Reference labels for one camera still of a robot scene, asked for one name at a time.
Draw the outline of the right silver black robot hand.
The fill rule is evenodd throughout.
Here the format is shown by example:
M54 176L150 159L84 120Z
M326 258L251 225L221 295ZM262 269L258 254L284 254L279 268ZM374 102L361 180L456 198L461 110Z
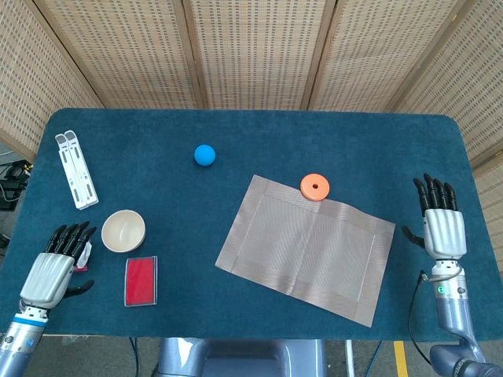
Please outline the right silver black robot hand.
M463 214L457 195L448 182L424 174L424 182L414 178L419 197L424 235L417 236L408 226L402 227L406 239L426 250L435 260L459 260L467 254Z

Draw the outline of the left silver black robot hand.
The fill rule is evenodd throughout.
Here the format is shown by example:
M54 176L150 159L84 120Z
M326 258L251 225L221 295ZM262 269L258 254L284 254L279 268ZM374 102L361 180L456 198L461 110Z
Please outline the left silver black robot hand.
M86 293L94 286L88 280L78 287L69 287L70 279L86 245L96 232L87 221L61 225L52 233L43 252L39 253L20 292L19 308L51 310L63 299Z

